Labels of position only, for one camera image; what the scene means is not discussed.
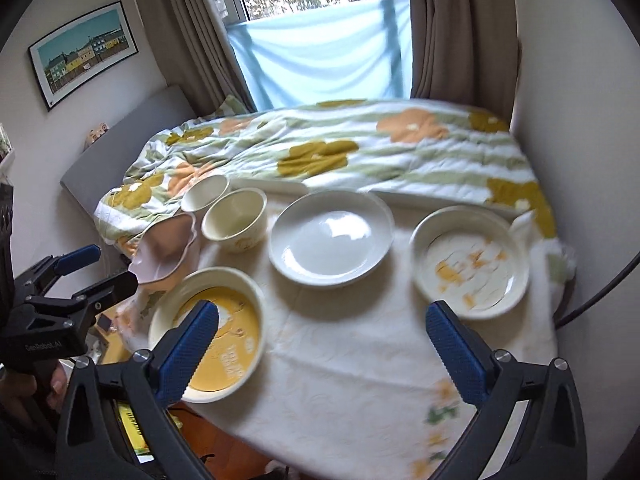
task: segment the black cable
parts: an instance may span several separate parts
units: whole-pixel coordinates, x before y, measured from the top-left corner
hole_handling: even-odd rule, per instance
[[[622,280],[624,280],[631,272],[640,264],[640,252],[633,257],[633,259],[626,265],[624,269],[622,269],[618,275],[613,278],[609,283],[600,292],[598,292],[595,296],[593,296],[590,300],[583,303],[580,307],[572,310],[562,319],[559,319],[556,322],[556,330],[562,328],[566,324],[571,323],[575,318],[584,314],[587,310],[589,310],[593,305],[598,303],[602,298],[604,298],[607,294],[609,294],[614,288],[616,288]]]
[[[201,456],[200,460],[202,461],[203,464],[206,464],[207,460],[209,458],[213,458],[213,457],[215,457],[215,455],[213,453],[207,453],[206,455]]]

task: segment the screw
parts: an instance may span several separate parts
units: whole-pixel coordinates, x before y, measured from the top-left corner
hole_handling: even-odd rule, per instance
[[[81,355],[78,359],[76,359],[76,368],[87,368],[89,362],[91,362],[91,359],[89,359],[86,355]]]
[[[558,359],[554,359],[554,366],[558,369],[558,370],[566,370],[569,365],[567,364],[567,362],[564,359],[558,358]]]
[[[496,350],[494,352],[494,356],[501,363],[508,363],[509,361],[511,361],[511,354],[506,350],[502,350],[502,349]]]
[[[143,363],[151,357],[149,350],[136,350],[133,352],[133,360],[137,363]]]

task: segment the white plate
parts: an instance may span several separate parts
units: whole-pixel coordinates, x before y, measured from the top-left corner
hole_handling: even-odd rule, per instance
[[[511,310],[529,283],[529,258],[509,224],[479,208],[439,209],[410,241],[414,283],[458,317],[490,319]]]
[[[373,270],[393,238],[393,215],[375,195],[318,191],[296,200],[276,220],[269,257],[294,282],[340,286]]]

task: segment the dirty plate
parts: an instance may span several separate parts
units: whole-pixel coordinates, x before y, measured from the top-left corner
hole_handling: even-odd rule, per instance
[[[414,283],[429,301],[444,300],[463,319],[511,310],[529,283],[529,259],[498,215],[452,206],[430,214],[410,241]]]

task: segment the wooden floor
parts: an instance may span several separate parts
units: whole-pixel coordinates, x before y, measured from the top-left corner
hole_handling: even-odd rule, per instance
[[[182,435],[197,456],[215,455],[207,460],[207,468],[216,480],[248,480],[264,473],[270,458],[219,430],[182,403],[170,411],[180,418]],[[314,480],[308,476],[302,478]]]

